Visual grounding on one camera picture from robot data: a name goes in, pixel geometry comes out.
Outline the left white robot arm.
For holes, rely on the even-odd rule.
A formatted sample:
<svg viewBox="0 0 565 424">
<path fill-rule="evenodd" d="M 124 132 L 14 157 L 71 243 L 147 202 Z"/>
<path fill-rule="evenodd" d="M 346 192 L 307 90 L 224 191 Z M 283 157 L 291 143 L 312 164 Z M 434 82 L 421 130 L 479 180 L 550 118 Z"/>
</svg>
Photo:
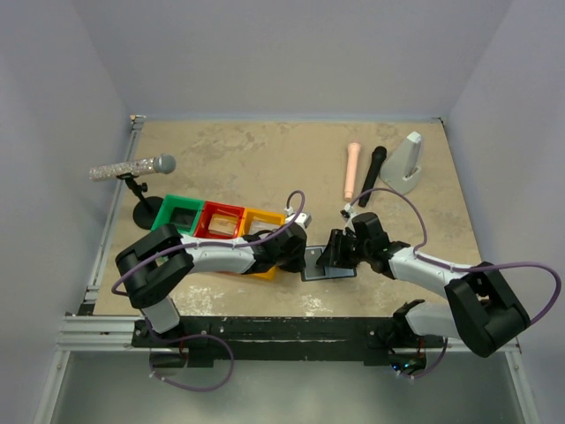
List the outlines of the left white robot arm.
<svg viewBox="0 0 565 424">
<path fill-rule="evenodd" d="M 185 276 L 255 275 L 275 267 L 299 273 L 305 267 L 306 241 L 305 229 L 297 223 L 234 239 L 183 236 L 174 225 L 164 224 L 118 254 L 115 263 L 132 307 L 149 320 L 156 340 L 172 346 L 181 340 L 184 326 L 170 293 Z"/>
</svg>

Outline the yellow plastic bin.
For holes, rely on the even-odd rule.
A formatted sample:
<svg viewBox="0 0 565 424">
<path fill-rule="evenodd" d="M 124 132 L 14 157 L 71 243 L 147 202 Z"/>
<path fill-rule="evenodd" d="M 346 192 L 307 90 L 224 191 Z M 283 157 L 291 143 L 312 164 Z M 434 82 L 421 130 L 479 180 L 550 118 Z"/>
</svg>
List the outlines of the yellow plastic bin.
<svg viewBox="0 0 565 424">
<path fill-rule="evenodd" d="M 274 231 L 285 224 L 285 215 L 255 208 L 245 208 L 238 236 Z"/>
</svg>

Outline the black leather card holder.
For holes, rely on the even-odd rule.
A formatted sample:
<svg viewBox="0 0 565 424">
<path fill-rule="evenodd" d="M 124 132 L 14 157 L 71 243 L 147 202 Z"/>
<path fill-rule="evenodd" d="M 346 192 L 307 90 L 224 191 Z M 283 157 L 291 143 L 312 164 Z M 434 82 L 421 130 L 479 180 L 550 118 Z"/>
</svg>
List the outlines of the black leather card holder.
<svg viewBox="0 0 565 424">
<path fill-rule="evenodd" d="M 336 268 L 326 263 L 318 263 L 318 259 L 322 256 L 324 249 L 324 246 L 308 246 L 305 249 L 305 267 L 300 273 L 302 282 L 344 279 L 357 276 L 355 269 Z"/>
</svg>

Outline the green plastic bin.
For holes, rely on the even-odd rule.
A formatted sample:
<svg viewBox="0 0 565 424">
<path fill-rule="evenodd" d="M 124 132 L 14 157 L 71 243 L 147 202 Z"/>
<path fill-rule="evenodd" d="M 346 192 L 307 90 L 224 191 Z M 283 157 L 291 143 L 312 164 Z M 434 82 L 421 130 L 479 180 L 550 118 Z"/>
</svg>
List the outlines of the green plastic bin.
<svg viewBox="0 0 565 424">
<path fill-rule="evenodd" d="M 172 223 L 180 233 L 192 235 L 197 228 L 204 204 L 203 200 L 167 194 L 156 215 L 151 231 L 166 223 Z"/>
</svg>

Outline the red plastic bin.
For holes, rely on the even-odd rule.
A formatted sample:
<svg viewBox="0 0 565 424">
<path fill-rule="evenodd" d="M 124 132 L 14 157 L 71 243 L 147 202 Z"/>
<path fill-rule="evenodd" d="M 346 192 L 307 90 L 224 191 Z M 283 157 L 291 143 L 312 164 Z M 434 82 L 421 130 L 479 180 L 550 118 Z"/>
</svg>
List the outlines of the red plastic bin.
<svg viewBox="0 0 565 424">
<path fill-rule="evenodd" d="M 233 239 L 238 235 L 244 210 L 207 201 L 193 236 L 198 247 L 192 251 L 193 274 L 206 272 L 243 272 L 248 260 Z"/>
</svg>

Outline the grey credit card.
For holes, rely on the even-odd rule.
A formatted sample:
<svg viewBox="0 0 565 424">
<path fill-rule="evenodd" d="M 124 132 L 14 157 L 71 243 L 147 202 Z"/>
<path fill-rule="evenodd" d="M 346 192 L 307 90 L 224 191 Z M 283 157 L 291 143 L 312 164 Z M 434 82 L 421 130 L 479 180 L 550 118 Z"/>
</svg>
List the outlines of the grey credit card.
<svg viewBox="0 0 565 424">
<path fill-rule="evenodd" d="M 325 268 L 317 264 L 322 253 L 322 246 L 308 246 L 305 249 L 305 268 L 301 275 L 303 281 L 322 280 L 328 276 Z"/>
</svg>

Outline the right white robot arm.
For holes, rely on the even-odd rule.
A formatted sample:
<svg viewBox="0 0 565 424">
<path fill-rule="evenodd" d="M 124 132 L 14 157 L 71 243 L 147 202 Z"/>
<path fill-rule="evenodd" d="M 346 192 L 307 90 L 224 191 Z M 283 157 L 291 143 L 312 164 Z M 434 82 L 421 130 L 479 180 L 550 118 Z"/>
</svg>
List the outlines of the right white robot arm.
<svg viewBox="0 0 565 424">
<path fill-rule="evenodd" d="M 379 217 L 362 213 L 345 229 L 333 229 L 317 264 L 354 269 L 365 262 L 393 280 L 412 283 L 441 297 L 445 305 L 418 299 L 395 312 L 395 340 L 413 346 L 423 336 L 455 338 L 486 358 L 531 326 L 531 318 L 507 280 L 487 262 L 471 272 L 432 256 L 416 256 L 411 245 L 392 241 Z"/>
</svg>

